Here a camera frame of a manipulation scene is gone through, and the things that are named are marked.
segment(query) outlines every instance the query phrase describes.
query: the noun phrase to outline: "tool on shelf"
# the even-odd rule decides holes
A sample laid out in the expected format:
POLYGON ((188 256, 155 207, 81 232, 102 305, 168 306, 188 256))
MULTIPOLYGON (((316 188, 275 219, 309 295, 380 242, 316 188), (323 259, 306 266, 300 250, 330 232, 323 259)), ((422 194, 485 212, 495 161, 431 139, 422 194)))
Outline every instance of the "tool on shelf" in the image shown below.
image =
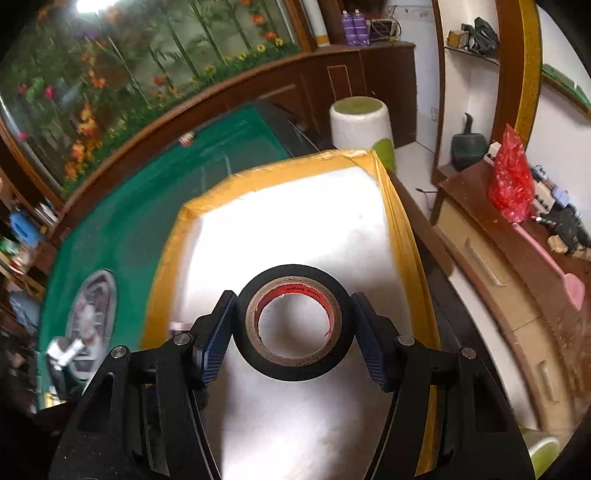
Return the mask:
POLYGON ((558 266, 550 254, 536 242, 533 237, 527 233, 518 223, 511 224, 513 229, 520 234, 532 247, 537 251, 544 260, 550 265, 558 275, 562 278, 562 285, 564 292, 569 298, 569 302, 574 308, 580 310, 583 307, 583 299, 585 298, 585 284, 572 273, 564 273, 563 270, 558 266))

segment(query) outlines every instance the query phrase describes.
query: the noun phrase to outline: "green felt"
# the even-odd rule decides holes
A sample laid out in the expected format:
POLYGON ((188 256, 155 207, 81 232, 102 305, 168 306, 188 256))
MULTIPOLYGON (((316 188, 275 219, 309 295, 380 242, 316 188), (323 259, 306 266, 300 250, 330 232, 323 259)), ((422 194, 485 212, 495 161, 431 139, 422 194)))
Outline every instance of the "green felt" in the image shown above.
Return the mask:
POLYGON ((365 115, 381 108, 382 102, 371 97, 349 97, 335 103, 335 110, 345 115, 365 115))
MULTIPOLYGON (((101 201, 62 244, 41 315, 40 352, 65 334, 78 289, 100 268, 113 272, 117 285, 111 346, 136 349, 152 278, 182 205, 229 173, 289 157, 253 107, 201 129, 189 147, 176 143, 162 152, 101 201)), ((44 361, 39 370, 43 394, 49 385, 44 361)))

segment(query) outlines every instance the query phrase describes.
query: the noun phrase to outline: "white floor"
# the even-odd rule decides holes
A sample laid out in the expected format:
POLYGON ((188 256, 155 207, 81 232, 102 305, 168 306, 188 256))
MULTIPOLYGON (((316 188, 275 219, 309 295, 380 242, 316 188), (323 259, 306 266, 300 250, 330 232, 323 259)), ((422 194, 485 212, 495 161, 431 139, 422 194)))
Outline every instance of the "white floor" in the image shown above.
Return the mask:
MULTIPOLYGON (((416 142, 397 148, 395 153, 398 178, 413 196, 421 211, 429 218, 436 195, 434 193, 424 194, 416 189, 420 188, 426 192, 437 190, 437 187, 431 183, 433 153, 416 142)), ((449 280, 486 343, 505 386, 517 422, 525 427, 536 429, 538 426, 527 395, 525 382, 496 322, 459 267, 456 266, 449 280)))

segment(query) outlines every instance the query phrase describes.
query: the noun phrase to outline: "black electrical tape roll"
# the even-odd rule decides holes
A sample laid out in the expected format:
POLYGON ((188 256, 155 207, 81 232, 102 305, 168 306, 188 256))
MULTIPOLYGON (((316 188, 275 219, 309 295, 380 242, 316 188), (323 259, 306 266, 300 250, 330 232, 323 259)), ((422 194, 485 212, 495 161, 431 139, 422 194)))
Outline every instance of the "black electrical tape roll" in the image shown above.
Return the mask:
POLYGON ((305 265, 280 265, 265 270, 244 287, 236 301, 232 334, 245 360, 260 373, 277 380, 302 381, 334 368, 347 354, 355 335, 351 299, 328 273, 305 265), (271 352, 261 340, 258 322, 263 308, 281 295, 297 293, 316 300, 329 318, 324 346, 302 358, 271 352))

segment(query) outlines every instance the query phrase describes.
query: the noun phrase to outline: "screw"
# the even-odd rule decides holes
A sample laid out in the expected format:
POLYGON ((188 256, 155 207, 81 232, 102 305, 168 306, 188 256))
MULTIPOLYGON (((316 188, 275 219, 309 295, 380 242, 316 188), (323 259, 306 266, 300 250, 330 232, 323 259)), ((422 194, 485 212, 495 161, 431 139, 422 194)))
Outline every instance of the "screw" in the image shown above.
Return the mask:
POLYGON ((404 346, 414 345, 414 337, 411 335, 401 335, 398 337, 398 343, 404 346))
POLYGON ((179 333, 174 337, 174 343, 177 345, 186 345, 191 341, 191 336, 188 333, 179 333))
POLYGON ((121 358, 122 356, 125 355, 125 352, 127 351, 127 348, 125 348, 123 345, 119 345, 114 347, 111 350, 111 356, 113 358, 121 358))
POLYGON ((476 358, 476 352, 468 346, 462 348, 462 355, 468 360, 474 360, 476 358))

